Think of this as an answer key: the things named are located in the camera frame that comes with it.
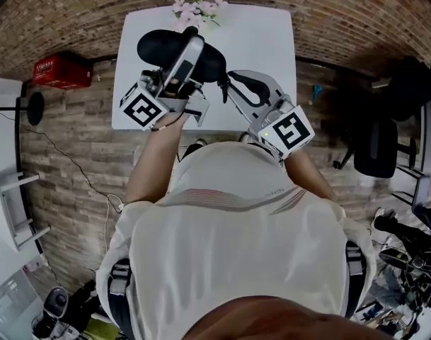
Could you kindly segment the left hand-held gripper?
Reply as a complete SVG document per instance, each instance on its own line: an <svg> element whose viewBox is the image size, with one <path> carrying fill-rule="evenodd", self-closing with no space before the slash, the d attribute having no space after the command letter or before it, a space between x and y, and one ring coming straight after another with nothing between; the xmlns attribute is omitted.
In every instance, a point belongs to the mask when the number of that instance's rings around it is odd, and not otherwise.
<svg viewBox="0 0 431 340"><path fill-rule="evenodd" d="M179 38L165 35L166 66L163 70L144 70L137 82L121 98L120 110L141 130L152 129L165 115L187 114L202 124L209 109L209 101L202 92L202 84L190 79L203 51L205 41L199 35ZM164 95L169 83L187 84L184 99Z"/></svg>

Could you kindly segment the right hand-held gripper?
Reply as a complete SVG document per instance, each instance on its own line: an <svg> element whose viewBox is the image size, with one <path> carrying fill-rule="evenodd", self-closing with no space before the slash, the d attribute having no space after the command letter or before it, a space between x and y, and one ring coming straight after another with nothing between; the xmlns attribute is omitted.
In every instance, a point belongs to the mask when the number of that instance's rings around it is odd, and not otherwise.
<svg viewBox="0 0 431 340"><path fill-rule="evenodd" d="M257 102L253 102L234 82L229 83L229 98L251 123L248 131L280 159L286 159L314 138L315 132L304 111L291 102L289 95L279 96L270 105L272 94L282 93L271 76L251 70L232 70L227 74L257 96Z"/></svg>

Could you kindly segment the person's left hand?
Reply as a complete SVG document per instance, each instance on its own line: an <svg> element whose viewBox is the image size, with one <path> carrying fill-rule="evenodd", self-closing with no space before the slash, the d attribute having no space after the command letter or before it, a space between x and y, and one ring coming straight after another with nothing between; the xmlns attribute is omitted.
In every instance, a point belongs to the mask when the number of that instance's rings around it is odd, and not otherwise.
<svg viewBox="0 0 431 340"><path fill-rule="evenodd" d="M181 81L170 81L164 87L164 95L169 98L179 98L184 99L188 96L187 93L187 84Z"/></svg>

